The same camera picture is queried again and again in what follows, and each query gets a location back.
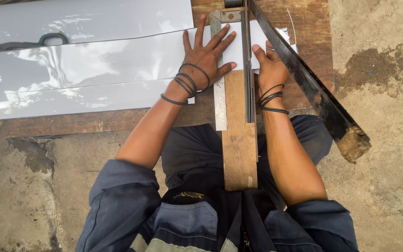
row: workbench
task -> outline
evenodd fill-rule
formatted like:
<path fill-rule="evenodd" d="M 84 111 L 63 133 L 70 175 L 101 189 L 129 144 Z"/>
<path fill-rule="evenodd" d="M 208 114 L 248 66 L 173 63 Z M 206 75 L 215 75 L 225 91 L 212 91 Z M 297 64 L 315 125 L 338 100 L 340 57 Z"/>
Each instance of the workbench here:
<path fill-rule="evenodd" d="M 224 8 L 223 0 L 191 0 L 194 24 L 202 14 Z M 330 35 L 329 5 L 327 0 L 261 0 L 258 2 L 267 18 L 276 27 L 289 27 L 293 39 L 292 26 L 287 9 L 293 19 L 299 55 L 335 93 L 332 64 L 332 40 Z M 283 89 L 283 102 L 287 110 L 310 107 L 304 94 L 289 78 Z M 210 88 L 195 97 L 193 105 L 185 106 L 174 126 L 192 126 L 214 123 L 214 96 Z M 118 111 L 92 112 L 0 120 L 0 139 L 25 136 L 64 135 L 87 132 L 132 130 L 148 108 Z"/>

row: pants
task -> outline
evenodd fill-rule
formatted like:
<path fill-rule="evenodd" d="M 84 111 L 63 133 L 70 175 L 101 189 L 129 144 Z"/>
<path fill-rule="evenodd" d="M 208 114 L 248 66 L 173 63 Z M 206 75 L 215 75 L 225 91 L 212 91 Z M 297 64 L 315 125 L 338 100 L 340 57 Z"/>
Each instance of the pants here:
<path fill-rule="evenodd" d="M 317 165 L 332 146 L 332 138 L 324 124 L 313 115 L 299 115 L 290 119 L 301 145 Z M 268 192 L 278 210 L 285 203 L 278 191 L 270 171 L 265 136 L 257 142 L 259 162 L 257 163 L 257 184 Z M 162 152 L 163 171 L 169 189 L 179 186 L 179 174 L 194 168 L 223 169 L 222 142 L 209 124 L 172 128 Z"/>

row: left hand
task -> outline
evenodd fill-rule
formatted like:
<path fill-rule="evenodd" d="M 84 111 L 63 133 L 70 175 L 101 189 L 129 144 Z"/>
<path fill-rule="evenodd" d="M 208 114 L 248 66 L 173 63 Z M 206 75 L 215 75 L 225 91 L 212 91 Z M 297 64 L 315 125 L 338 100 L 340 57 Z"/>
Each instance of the left hand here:
<path fill-rule="evenodd" d="M 214 35 L 209 43 L 204 47 L 203 31 L 205 29 L 205 22 L 206 15 L 203 14 L 200 18 L 200 23 L 198 24 L 197 31 L 195 33 L 195 42 L 193 49 L 189 42 L 189 35 L 187 30 L 183 32 L 183 45 L 185 52 L 183 64 L 191 63 L 198 66 L 208 74 L 210 80 L 210 83 L 208 83 L 206 75 L 204 75 L 204 73 L 197 68 L 193 66 L 183 66 L 181 68 L 181 73 L 185 73 L 190 78 L 192 78 L 197 86 L 197 90 L 203 90 L 208 86 L 211 86 L 223 75 L 233 70 L 237 66 L 235 62 L 228 62 L 220 68 L 218 67 L 220 55 L 232 43 L 232 41 L 236 37 L 236 32 L 232 32 L 225 40 L 222 40 L 222 38 L 225 37 L 230 29 L 230 25 L 227 24 L 225 27 L 223 27 L 223 29 L 220 30 L 220 32 Z M 182 76 L 179 77 L 190 85 L 190 82 L 186 80 L 186 78 L 183 78 Z"/>

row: fingernail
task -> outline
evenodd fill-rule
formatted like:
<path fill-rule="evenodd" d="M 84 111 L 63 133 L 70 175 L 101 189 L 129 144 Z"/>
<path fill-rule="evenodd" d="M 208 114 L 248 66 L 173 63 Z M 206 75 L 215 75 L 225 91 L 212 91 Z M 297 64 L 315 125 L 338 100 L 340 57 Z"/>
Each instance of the fingernail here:
<path fill-rule="evenodd" d="M 261 48 L 259 45 L 254 45 L 251 49 L 253 50 L 253 52 L 255 53 L 257 50 L 259 50 L 259 48 Z"/>

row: concrete floor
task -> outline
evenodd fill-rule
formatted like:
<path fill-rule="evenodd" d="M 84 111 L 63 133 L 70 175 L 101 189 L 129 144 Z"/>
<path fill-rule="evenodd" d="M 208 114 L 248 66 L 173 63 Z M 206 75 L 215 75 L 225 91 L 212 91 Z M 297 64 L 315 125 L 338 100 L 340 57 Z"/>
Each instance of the concrete floor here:
<path fill-rule="evenodd" d="M 329 3 L 337 97 L 372 149 L 354 165 L 333 146 L 318 169 L 361 251 L 403 251 L 403 0 Z M 0 251 L 73 251 L 89 189 L 128 135 L 0 140 Z"/>

